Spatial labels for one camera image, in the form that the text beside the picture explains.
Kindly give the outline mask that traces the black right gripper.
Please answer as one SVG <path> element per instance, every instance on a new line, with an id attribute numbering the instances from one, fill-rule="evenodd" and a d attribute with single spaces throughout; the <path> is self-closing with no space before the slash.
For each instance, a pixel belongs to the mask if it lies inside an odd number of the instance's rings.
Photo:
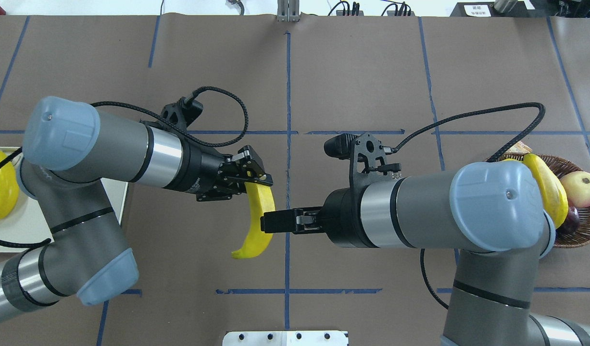
<path id="1" fill-rule="evenodd" d="M 321 226 L 316 217 L 321 210 Z M 371 248 L 372 243 L 353 212 L 350 188 L 332 191 L 320 207 L 266 212 L 260 218 L 266 234 L 322 234 L 343 248 Z"/>

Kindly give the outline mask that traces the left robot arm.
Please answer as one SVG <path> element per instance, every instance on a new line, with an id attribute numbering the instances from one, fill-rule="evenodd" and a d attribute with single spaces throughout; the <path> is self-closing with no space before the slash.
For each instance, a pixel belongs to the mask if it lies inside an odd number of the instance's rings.
<path id="1" fill-rule="evenodd" d="M 188 133 L 202 113 L 198 92 L 163 107 L 160 114 L 116 101 L 93 104 L 45 97 L 35 107 L 16 151 L 22 191 L 38 202 L 50 230 L 39 243 L 0 263 L 0 323 L 75 296 L 97 305 L 132 287 L 139 278 L 103 179 L 194 194 L 198 201 L 230 200 L 247 194 L 251 230 L 257 211 L 273 204 L 273 179 L 253 147 L 235 155 Z"/>

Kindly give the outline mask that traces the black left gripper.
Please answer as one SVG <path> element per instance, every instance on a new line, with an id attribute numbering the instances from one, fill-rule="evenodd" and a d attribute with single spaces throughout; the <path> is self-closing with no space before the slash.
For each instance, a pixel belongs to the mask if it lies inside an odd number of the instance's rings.
<path id="1" fill-rule="evenodd" d="M 183 140 L 183 161 L 179 169 L 179 190 L 196 195 L 196 201 L 231 200 L 235 195 L 246 194 L 245 188 L 225 180 L 222 176 L 230 164 L 233 179 L 264 186 L 273 186 L 273 177 L 264 168 L 262 158 L 250 145 L 243 146 L 234 156 L 223 154 L 214 148 L 200 146 Z"/>

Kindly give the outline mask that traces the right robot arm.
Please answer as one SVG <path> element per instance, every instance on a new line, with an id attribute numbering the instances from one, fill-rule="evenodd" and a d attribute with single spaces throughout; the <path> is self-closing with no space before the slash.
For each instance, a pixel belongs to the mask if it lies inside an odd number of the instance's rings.
<path id="1" fill-rule="evenodd" d="M 459 249 L 442 346 L 590 346 L 590 326 L 530 312 L 555 240 L 530 170 L 516 161 L 393 179 L 352 171 L 323 206 L 267 212 L 269 234 L 326 234 L 370 249 Z"/>

